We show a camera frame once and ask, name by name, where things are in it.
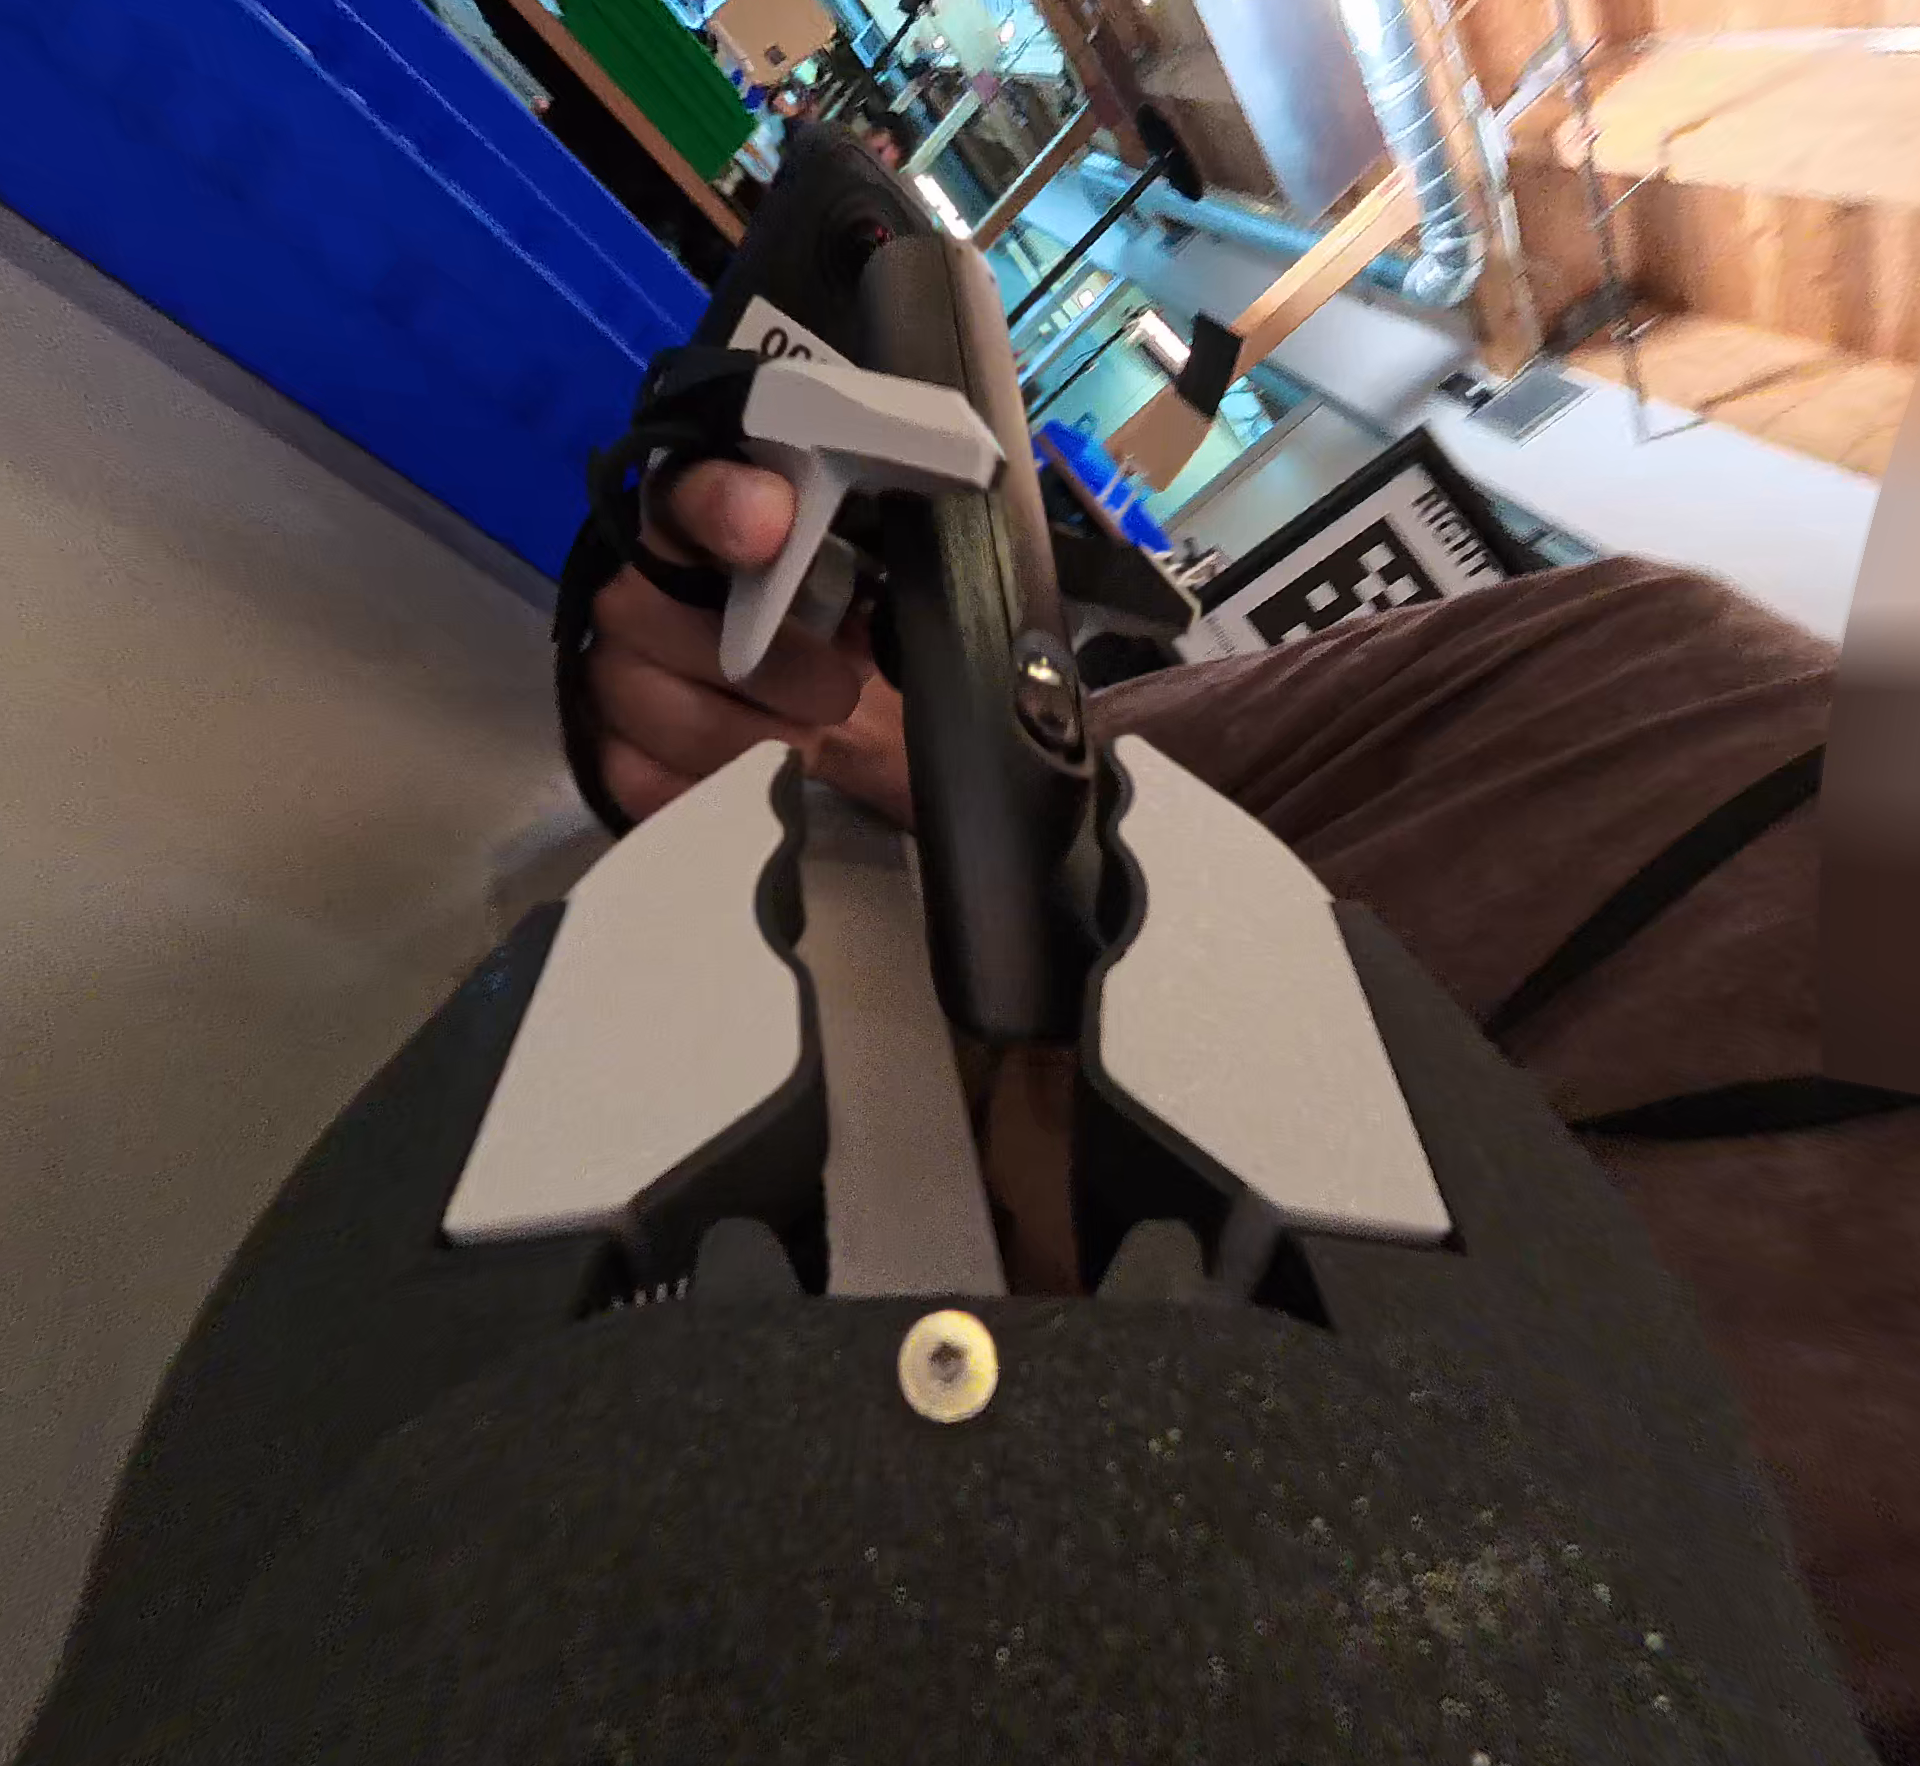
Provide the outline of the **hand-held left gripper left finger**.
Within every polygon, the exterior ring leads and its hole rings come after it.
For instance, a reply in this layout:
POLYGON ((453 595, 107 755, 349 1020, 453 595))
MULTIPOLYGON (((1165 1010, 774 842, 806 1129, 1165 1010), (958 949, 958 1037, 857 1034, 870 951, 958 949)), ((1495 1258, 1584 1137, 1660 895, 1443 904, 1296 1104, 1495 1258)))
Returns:
POLYGON ((802 766, 738 755, 567 891, 440 1232, 608 1232, 637 1282, 697 1272, 723 1222, 829 1283, 829 1101, 806 931, 802 766))

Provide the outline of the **grey desk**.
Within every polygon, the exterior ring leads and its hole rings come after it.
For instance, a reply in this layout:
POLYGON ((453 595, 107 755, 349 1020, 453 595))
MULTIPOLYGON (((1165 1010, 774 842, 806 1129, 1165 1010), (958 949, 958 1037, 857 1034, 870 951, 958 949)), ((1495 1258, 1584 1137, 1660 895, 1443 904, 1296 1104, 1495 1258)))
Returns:
POLYGON ((3 213, 3 1752, 313 1137, 598 861, 551 584, 3 213))

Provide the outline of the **row of blue bins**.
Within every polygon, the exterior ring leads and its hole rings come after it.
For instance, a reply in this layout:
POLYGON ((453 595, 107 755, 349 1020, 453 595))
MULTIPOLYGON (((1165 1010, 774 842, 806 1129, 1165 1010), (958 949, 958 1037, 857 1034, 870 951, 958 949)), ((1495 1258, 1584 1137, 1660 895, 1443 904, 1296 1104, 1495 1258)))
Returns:
POLYGON ((1032 436, 1032 456, 1044 502, 1057 524, 1080 524, 1143 552, 1173 551, 1150 507, 1155 489, 1090 431, 1045 418, 1032 436))

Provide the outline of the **person's right hand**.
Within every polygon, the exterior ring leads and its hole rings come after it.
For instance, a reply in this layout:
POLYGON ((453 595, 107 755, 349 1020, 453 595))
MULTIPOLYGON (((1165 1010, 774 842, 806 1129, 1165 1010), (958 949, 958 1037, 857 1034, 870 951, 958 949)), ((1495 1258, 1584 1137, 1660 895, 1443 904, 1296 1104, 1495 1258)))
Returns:
MULTIPOLYGON (((701 458, 654 494, 644 555, 726 580, 770 564, 794 528, 794 485, 701 458)), ((759 742, 796 749, 809 777, 899 828, 915 826, 903 700, 876 670, 865 617, 826 640, 786 624, 744 681, 718 664, 723 617, 673 598, 634 564, 598 588, 585 653, 595 769, 647 819, 759 742)))

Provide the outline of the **person's brown shirt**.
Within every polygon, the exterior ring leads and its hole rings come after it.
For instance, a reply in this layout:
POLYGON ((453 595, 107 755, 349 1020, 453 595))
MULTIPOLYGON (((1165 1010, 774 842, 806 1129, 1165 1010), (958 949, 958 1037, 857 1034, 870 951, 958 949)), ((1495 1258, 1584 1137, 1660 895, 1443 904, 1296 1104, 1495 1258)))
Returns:
POLYGON ((1816 805, 1545 1010, 1645 865, 1825 745, 1839 648, 1706 573, 1495 581, 1091 702, 1368 906, 1640 1209, 1749 1412, 1860 1722, 1918 1761, 1918 1106, 1752 1129, 1819 1074, 1816 805))

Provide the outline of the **black framed tag sign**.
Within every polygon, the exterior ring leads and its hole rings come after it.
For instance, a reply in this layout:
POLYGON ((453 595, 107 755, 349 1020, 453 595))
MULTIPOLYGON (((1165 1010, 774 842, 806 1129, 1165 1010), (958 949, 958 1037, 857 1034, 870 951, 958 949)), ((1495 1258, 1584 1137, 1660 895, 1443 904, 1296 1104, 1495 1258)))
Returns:
POLYGON ((1547 567, 1415 431, 1210 580, 1173 653, 1183 664, 1246 656, 1547 567))

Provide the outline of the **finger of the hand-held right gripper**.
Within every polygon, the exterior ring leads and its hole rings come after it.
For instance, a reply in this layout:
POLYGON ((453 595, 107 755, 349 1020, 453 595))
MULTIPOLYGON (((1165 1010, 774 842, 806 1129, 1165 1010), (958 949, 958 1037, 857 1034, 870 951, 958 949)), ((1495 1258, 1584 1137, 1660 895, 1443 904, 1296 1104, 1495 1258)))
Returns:
POLYGON ((961 390, 850 365, 769 360, 741 405, 747 458, 794 489, 794 524, 770 564, 731 581, 718 670, 747 681, 786 624, 829 640, 865 573, 834 534, 850 495, 988 489, 1002 445, 961 390))
POLYGON ((1155 552, 1100 529, 1051 528, 1071 660, 1087 687, 1176 667, 1197 618, 1194 593, 1155 552))

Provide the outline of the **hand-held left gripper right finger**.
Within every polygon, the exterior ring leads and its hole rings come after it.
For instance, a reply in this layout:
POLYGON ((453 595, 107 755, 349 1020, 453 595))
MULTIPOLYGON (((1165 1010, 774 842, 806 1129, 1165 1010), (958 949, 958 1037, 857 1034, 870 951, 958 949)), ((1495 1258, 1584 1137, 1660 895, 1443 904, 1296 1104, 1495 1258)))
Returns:
POLYGON ((1115 935, 1071 1126, 1087 1282, 1143 1223, 1183 1226, 1227 1294, 1259 1294, 1304 1236, 1443 1249, 1452 1216, 1330 888, 1137 734, 1102 779, 1115 935))

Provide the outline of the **green bin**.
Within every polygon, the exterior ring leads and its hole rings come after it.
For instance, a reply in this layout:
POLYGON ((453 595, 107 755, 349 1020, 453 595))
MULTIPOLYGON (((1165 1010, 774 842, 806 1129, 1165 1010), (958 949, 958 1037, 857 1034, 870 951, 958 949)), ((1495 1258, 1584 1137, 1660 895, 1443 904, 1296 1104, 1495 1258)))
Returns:
POLYGON ((658 130, 700 181, 723 177, 753 135, 741 91, 665 0, 557 0, 567 34, 658 130))

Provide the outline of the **blue bin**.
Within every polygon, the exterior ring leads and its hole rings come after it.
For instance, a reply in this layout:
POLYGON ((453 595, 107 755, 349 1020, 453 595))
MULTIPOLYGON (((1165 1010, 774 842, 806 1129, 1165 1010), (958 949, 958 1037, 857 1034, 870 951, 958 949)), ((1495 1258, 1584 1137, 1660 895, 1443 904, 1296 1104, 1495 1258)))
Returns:
POLYGON ((3 201, 551 580, 708 300, 418 0, 3 0, 3 201))

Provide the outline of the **wooden tag board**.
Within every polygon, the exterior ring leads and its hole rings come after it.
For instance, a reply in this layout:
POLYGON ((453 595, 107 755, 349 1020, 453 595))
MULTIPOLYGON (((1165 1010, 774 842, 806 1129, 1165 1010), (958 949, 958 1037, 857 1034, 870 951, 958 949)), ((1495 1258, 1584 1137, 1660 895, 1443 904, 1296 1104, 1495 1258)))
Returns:
POLYGON ((774 88, 809 56, 832 46, 839 26, 819 0, 726 0, 708 15, 726 72, 774 88))

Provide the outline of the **black remote control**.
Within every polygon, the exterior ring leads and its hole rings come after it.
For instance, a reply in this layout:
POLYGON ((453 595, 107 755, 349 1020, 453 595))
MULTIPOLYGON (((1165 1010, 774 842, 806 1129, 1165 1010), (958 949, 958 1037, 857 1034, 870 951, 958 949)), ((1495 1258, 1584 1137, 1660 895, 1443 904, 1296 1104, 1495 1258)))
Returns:
POLYGON ((1095 766, 994 271, 893 240, 859 282, 863 352, 949 386, 996 438, 985 486, 879 498, 879 670, 903 697, 925 938, 945 1014, 1068 1040, 1095 955, 1095 766))

